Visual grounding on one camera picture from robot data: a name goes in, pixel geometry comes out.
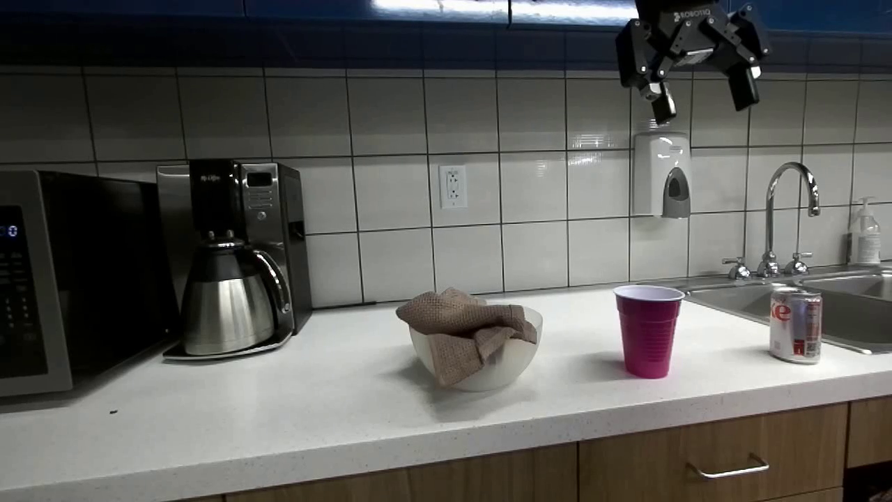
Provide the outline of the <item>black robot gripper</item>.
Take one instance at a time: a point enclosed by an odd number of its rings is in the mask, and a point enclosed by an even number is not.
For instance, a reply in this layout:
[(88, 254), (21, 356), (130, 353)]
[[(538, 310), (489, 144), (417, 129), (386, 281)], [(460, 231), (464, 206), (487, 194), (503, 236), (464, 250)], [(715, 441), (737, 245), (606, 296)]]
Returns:
[(737, 112), (758, 104), (760, 62), (768, 52), (760, 19), (749, 5), (721, 0), (636, 0), (636, 16), (616, 33), (616, 65), (623, 87), (647, 90), (658, 126), (676, 116), (662, 83), (675, 68), (710, 65), (728, 77)]

